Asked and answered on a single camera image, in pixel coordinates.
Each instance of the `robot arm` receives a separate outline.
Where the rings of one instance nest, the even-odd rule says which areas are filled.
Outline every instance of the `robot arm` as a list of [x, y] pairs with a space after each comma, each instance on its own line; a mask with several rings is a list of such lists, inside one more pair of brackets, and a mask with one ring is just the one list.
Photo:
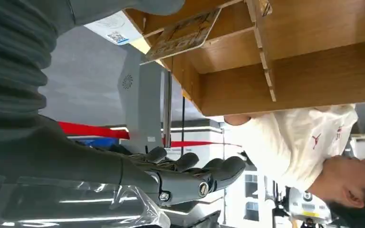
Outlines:
[[0, 177], [87, 181], [137, 186], [159, 205], [199, 199], [227, 187], [244, 170], [238, 158], [204, 169], [170, 170], [164, 164], [98, 152], [69, 141], [55, 121], [38, 115], [47, 83], [41, 69], [60, 34], [127, 7], [170, 14], [184, 0], [0, 1]]

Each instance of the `man's ear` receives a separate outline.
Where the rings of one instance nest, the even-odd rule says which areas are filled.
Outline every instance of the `man's ear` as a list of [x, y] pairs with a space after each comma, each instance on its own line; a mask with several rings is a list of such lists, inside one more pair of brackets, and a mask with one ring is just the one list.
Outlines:
[[342, 196], [344, 199], [345, 206], [352, 208], [364, 208], [365, 202], [363, 201], [363, 196], [360, 194], [355, 194], [348, 188], [342, 189]]

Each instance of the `red logo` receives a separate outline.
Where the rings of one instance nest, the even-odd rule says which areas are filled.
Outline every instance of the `red logo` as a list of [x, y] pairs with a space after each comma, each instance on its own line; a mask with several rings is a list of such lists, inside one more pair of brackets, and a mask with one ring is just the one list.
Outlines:
[[316, 148], [316, 146], [317, 146], [317, 144], [318, 144], [318, 140], [319, 140], [320, 136], [321, 136], [321, 133], [320, 133], [317, 137], [312, 136], [312, 137], [313, 137], [313, 139], [314, 139], [314, 146], [313, 146], [313, 150]]
[[336, 140], [339, 140], [341, 138], [341, 133], [342, 133], [342, 126], [340, 126], [336, 131]]

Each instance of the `white t-shirt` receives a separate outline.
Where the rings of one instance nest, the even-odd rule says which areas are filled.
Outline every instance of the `white t-shirt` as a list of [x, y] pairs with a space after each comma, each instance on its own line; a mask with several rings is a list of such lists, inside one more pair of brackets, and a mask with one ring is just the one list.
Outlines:
[[341, 155], [353, 124], [354, 105], [277, 111], [234, 127], [250, 160], [276, 182], [306, 191], [326, 158]]

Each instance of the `blue object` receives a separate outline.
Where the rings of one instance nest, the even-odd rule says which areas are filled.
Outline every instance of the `blue object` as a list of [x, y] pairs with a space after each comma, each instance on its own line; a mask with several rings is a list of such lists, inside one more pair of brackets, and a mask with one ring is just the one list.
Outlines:
[[84, 143], [86, 146], [96, 146], [96, 147], [110, 147], [111, 145], [118, 145], [119, 139], [115, 138], [83, 138], [83, 139], [74, 139], [78, 140], [81, 143]]

